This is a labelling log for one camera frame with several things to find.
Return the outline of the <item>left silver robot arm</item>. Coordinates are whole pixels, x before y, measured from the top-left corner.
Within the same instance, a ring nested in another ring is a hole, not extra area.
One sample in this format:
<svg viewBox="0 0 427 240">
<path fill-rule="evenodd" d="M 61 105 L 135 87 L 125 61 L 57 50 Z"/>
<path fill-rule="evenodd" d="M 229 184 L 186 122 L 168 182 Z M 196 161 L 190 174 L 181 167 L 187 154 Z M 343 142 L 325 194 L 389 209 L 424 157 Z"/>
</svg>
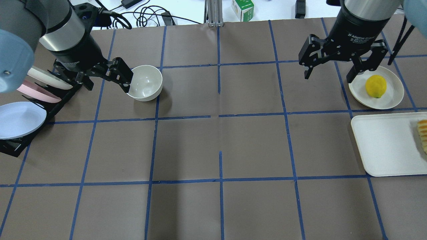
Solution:
<svg viewBox="0 0 427 240">
<path fill-rule="evenodd" d="M 55 56 L 61 80 L 91 91 L 90 77 L 99 77 L 129 92 L 133 72 L 122 58 L 105 58 L 91 35 L 100 15 L 117 16 L 116 12 L 90 4 L 72 6 L 68 0 L 2 0 L 0 15 L 2 93 L 23 83 L 38 44 Z"/>
</svg>

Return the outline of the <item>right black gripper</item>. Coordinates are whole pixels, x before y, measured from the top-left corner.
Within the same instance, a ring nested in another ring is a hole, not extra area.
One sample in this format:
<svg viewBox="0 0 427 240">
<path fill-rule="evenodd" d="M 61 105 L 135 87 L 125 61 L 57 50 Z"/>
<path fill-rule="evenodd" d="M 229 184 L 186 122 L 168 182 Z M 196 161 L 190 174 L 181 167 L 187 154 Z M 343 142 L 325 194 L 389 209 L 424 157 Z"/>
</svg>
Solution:
<svg viewBox="0 0 427 240">
<path fill-rule="evenodd" d="M 309 34 L 305 40 L 298 54 L 304 78 L 309 79 L 314 67 L 330 60 L 353 62 L 346 75 L 349 84 L 366 70 L 377 70 L 386 56 L 387 45 L 383 39 L 376 39 L 388 21 L 366 20 L 349 10 L 340 10 L 327 38 Z M 362 60 L 361 56 L 369 51 L 372 52 L 369 58 Z"/>
</svg>

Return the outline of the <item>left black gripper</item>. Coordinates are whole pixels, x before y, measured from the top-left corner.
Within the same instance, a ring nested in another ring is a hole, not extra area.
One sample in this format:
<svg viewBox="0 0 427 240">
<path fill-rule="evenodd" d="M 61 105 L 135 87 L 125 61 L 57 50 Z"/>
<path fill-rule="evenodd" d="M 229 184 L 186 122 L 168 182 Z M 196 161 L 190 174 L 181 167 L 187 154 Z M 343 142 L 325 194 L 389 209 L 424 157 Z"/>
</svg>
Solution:
<svg viewBox="0 0 427 240">
<path fill-rule="evenodd" d="M 128 93 L 134 73 L 126 62 L 116 57 L 111 61 L 104 58 L 102 51 L 90 32 L 85 32 L 81 41 L 68 50 L 54 51 L 55 62 L 53 69 L 58 77 L 67 83 L 81 84 L 88 91 L 92 91 L 94 83 L 86 75 L 88 71 L 105 74 L 106 80 L 120 86 L 124 93 Z"/>
</svg>

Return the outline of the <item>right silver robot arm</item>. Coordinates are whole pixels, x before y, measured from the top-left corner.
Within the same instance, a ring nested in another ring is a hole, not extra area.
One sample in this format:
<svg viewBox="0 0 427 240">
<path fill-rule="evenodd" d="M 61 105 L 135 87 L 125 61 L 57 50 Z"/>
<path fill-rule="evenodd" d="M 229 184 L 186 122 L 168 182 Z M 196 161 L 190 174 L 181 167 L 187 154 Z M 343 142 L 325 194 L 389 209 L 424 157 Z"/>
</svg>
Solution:
<svg viewBox="0 0 427 240">
<path fill-rule="evenodd" d="M 426 36 L 425 0 L 332 0 L 340 6 L 335 23 L 325 39 L 310 34 L 299 52 L 299 64 L 308 79 L 314 67 L 328 61 L 351 61 L 346 79 L 351 83 L 365 71 L 377 70 L 386 56 L 387 45 L 378 39 L 399 6 L 405 20 Z"/>
</svg>

